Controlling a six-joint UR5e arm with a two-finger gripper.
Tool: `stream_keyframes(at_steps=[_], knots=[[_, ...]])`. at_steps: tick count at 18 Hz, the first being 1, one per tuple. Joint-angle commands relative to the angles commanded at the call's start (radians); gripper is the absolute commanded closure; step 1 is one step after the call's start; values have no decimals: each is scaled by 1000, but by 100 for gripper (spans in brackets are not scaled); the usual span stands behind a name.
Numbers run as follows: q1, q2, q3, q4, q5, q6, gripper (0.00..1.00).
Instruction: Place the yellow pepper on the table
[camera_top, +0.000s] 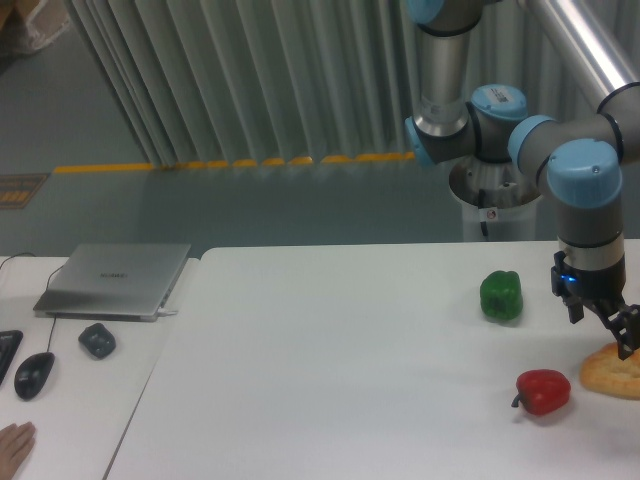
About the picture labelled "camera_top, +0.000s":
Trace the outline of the person's hand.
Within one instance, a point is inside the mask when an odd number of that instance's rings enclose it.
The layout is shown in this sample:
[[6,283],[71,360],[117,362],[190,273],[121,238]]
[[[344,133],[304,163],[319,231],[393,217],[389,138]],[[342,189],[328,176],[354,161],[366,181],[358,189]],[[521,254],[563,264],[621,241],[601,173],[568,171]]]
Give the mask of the person's hand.
[[11,480],[35,445],[36,428],[32,422],[15,423],[1,430],[1,479]]

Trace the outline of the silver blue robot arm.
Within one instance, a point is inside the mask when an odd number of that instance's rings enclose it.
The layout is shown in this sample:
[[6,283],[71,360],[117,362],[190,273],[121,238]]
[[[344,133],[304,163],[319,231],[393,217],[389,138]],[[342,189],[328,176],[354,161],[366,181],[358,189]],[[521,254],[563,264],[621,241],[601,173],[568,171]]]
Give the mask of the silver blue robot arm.
[[421,35],[420,102],[406,120],[426,165],[472,155],[512,164],[555,208],[560,249],[553,293],[572,322],[586,311],[614,336],[618,355],[639,347],[639,309],[625,302],[621,167],[639,157],[639,76],[593,11],[579,1],[525,1],[592,108],[567,123],[527,114],[518,94],[483,87],[462,98],[470,34],[481,1],[411,1]]

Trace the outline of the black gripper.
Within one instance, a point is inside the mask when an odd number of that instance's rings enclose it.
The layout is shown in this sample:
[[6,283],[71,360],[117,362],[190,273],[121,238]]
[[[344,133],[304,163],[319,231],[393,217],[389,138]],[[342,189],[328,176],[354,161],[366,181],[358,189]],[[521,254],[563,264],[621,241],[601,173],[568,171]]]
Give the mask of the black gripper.
[[584,307],[611,315],[602,322],[616,340],[620,360],[628,359],[639,349],[639,305],[622,305],[625,282],[625,257],[604,269],[584,270],[570,266],[564,252],[554,254],[551,290],[563,299],[570,323],[584,318]]

